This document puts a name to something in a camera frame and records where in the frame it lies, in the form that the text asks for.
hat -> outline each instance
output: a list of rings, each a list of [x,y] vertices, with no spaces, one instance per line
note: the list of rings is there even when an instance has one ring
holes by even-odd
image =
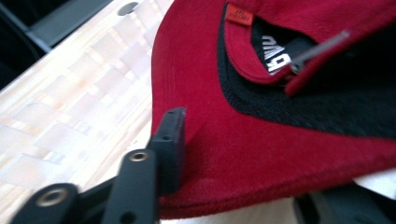
[[[152,53],[153,131],[184,106],[197,217],[396,166],[393,0],[176,0]]]

wooden table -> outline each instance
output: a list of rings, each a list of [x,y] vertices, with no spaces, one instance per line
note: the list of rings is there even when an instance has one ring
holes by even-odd
[[[89,189],[142,148],[151,124],[150,56],[172,0],[114,0],[0,92],[0,223],[33,192]],[[295,223],[290,200],[164,223]]]

red cap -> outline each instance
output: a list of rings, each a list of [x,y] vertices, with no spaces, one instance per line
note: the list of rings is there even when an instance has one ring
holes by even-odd
[[[395,22],[393,0],[176,0],[152,54],[153,131],[165,111],[186,107],[187,154],[162,216],[214,214],[396,166],[396,80],[384,75],[395,70],[378,66],[395,50],[381,35]]]

orange tag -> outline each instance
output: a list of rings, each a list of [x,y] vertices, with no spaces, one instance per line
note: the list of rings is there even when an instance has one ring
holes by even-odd
[[[225,14],[226,21],[233,21],[242,25],[250,26],[253,23],[253,13],[248,12],[240,7],[228,4]]]

table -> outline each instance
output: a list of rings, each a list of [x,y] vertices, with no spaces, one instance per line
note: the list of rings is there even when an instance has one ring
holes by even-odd
[[[150,56],[172,0],[114,0],[0,92],[0,223],[33,192],[114,176],[145,147],[151,125]],[[295,223],[290,199],[164,223]]]

